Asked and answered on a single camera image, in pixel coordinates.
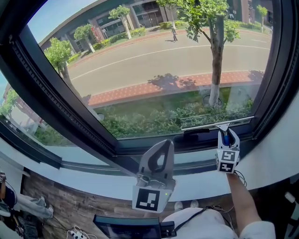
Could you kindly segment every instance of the white shirt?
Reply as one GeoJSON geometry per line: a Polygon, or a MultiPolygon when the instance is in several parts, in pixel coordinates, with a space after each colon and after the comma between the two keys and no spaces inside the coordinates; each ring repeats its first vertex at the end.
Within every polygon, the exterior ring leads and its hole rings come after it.
{"type": "MultiPolygon", "coordinates": [[[[164,219],[174,221],[175,226],[188,220],[202,208],[186,208],[175,212],[164,219]]],[[[177,231],[176,239],[275,239],[275,229],[270,222],[254,222],[247,225],[240,234],[240,237],[227,225],[222,215],[208,209],[198,216],[192,218],[177,231]]]]}

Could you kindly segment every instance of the blue component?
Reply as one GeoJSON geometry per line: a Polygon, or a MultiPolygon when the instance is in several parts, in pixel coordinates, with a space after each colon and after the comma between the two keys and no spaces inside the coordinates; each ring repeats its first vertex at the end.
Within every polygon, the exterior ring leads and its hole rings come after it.
{"type": "Polygon", "coordinates": [[[229,146],[229,136],[228,136],[228,135],[225,135],[225,136],[223,137],[223,140],[224,140],[224,145],[225,145],[225,146],[229,146]]]}

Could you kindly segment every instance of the pedestrian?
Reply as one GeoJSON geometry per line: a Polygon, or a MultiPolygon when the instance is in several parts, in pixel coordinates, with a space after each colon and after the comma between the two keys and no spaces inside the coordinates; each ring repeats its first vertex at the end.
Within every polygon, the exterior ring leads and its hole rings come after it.
{"type": "Polygon", "coordinates": [[[46,208],[44,197],[40,199],[31,198],[23,194],[16,194],[6,186],[6,176],[3,172],[0,174],[2,182],[0,183],[0,199],[3,200],[10,209],[22,210],[31,213],[40,218],[52,218],[53,206],[46,208]]]}
{"type": "Polygon", "coordinates": [[[174,29],[174,27],[171,27],[171,32],[173,34],[173,41],[176,42],[178,39],[177,39],[177,32],[174,29]]]}

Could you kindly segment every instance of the sky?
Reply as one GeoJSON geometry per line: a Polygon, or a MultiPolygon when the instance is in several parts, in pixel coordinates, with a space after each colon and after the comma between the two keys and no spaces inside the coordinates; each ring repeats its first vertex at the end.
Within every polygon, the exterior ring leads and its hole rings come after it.
{"type": "Polygon", "coordinates": [[[48,0],[31,18],[28,26],[41,42],[60,23],[96,0],[48,0]]]}

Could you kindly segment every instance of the white sleeve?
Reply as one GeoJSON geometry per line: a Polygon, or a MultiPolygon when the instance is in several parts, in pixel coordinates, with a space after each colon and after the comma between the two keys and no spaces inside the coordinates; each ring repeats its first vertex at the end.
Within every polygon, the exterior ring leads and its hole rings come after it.
{"type": "Polygon", "coordinates": [[[247,225],[240,234],[241,239],[275,239],[275,228],[271,222],[253,222],[247,225]]]}

